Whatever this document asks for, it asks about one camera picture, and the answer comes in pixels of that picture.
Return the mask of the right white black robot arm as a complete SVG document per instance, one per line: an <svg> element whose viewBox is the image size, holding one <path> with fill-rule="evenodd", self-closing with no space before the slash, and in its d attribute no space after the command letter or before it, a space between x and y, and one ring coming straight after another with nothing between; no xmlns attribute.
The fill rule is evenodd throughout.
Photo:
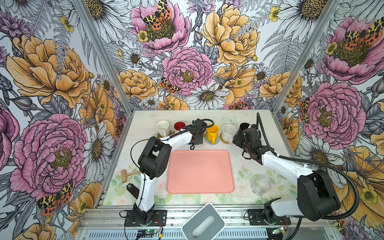
<svg viewBox="0 0 384 240"><path fill-rule="evenodd" d="M318 163L320 169L314 171L306 166L312 163L309 160L278 154L269 143L260 115L257 115L257 122L253 125L240 124L232 142L243 150L243 158L254 160L260 165L278 172L294 184L298 191L295 198L276 198L266 202L261 212L249 210L250 219L260 218L269 224L285 216L305 218L313 222L320 219L338 220L351 216L358 209L360 205L359 190L347 174L323 163ZM341 208L341 202L326 169L336 172L345 179L354 193L350 209L338 216L334 216L332 213Z"/></svg>

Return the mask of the white mug red inside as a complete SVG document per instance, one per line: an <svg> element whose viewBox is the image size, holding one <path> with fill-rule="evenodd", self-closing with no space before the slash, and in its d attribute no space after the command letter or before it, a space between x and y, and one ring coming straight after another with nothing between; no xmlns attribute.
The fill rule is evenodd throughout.
<svg viewBox="0 0 384 240"><path fill-rule="evenodd" d="M182 122L182 121L179 121L179 122L176 122L174 124L174 129L176 131L180 131L181 129L185 128L186 127L186 123Z"/></svg>

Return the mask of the woven wicker round coaster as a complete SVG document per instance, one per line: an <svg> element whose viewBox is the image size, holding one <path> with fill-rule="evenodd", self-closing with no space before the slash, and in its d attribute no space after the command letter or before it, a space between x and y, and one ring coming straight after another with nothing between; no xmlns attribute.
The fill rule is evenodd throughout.
<svg viewBox="0 0 384 240"><path fill-rule="evenodd" d="M224 144L232 144L233 143L233 140L234 140L234 136L235 135L228 135L228 134L225 134L225 133L221 133L220 134L220 140L221 142L223 142Z"/></svg>

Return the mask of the matte brown round coaster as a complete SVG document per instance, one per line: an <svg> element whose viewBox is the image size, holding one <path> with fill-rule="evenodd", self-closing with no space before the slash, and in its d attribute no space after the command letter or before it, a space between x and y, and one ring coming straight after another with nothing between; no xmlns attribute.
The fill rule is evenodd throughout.
<svg viewBox="0 0 384 240"><path fill-rule="evenodd" d="M158 133L158 134L157 134L157 138L160 139L161 141L166 141L166 140L168 140L168 139L170 138L170 136L171 136L172 134L174 134L174 132L170 131L169 134L168 134L168 136L166 136L166 137L162 137L162 136L160 135L160 133Z"/></svg>

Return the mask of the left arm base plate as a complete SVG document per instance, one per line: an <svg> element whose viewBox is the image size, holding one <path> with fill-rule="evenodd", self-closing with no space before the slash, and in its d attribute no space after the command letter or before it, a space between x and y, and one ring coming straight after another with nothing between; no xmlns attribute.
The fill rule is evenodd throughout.
<svg viewBox="0 0 384 240"><path fill-rule="evenodd" d="M166 210L152 210L144 213L140 210L128 211L125 217L125 227L164 227L167 222Z"/></svg>

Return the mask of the black mug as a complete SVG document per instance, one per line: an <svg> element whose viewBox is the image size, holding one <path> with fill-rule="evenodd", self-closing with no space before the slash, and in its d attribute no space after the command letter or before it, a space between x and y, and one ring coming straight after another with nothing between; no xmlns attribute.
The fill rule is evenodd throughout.
<svg viewBox="0 0 384 240"><path fill-rule="evenodd" d="M238 134L242 136L244 134L244 130L248 129L250 127L249 123L241 123L239 127Z"/></svg>

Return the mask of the white mug off tray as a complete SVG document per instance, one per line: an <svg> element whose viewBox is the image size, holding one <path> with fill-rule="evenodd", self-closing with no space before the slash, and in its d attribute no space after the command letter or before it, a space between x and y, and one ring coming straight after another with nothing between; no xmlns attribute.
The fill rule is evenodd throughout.
<svg viewBox="0 0 384 240"><path fill-rule="evenodd" d="M169 132L170 132L170 124L169 122L167 121L159 121L156 125L156 128L158 130L158 133L160 133L160 135L162 137L166 137L168 136Z"/></svg>

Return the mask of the yellow mug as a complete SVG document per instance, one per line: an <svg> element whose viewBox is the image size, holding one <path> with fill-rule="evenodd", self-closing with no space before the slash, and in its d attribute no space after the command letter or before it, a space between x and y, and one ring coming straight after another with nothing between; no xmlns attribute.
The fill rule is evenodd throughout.
<svg viewBox="0 0 384 240"><path fill-rule="evenodd" d="M219 127L217 125L213 125L210 128L207 128L206 130L206 138L209 141L212 141L212 143L215 142L219 137Z"/></svg>

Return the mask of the grey blue round coaster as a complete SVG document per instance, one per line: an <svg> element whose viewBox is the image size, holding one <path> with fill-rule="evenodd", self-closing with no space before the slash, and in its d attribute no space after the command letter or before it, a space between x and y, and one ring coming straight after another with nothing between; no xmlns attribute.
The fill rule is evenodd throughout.
<svg viewBox="0 0 384 240"><path fill-rule="evenodd" d="M220 139L217 139L217 140L215 140L215 142L214 143L212 143L212 141L209 141L206 137L204 137L204 141L208 144L208 145L218 145L220 142L221 142L221 140Z"/></svg>

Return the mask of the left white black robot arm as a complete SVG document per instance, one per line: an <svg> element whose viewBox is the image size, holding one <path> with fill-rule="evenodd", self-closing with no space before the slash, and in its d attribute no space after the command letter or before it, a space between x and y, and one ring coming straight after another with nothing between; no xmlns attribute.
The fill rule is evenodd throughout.
<svg viewBox="0 0 384 240"><path fill-rule="evenodd" d="M184 145L190 145L191 150L194 150L196 145L203 143L204 133L214 124L210 119L197 119L191 125L167 137L144 139L146 145L136 163L141 174L140 187L127 185L128 192L135 197L136 202L133 204L133 209L127 213L126 227L166 225L166 220L161 218L167 216L167 211L155 210L154 200L158 178L166 171L172 151Z"/></svg>

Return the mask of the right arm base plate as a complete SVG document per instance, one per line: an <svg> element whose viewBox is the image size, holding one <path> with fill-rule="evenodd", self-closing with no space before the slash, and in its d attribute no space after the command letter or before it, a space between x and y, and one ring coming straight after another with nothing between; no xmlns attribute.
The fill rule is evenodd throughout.
<svg viewBox="0 0 384 240"><path fill-rule="evenodd" d="M248 220L251 226L262 226L262 225L291 225L291 220L289 217L283 216L278 217L270 210L262 210L262 209L249 209L247 211Z"/></svg>

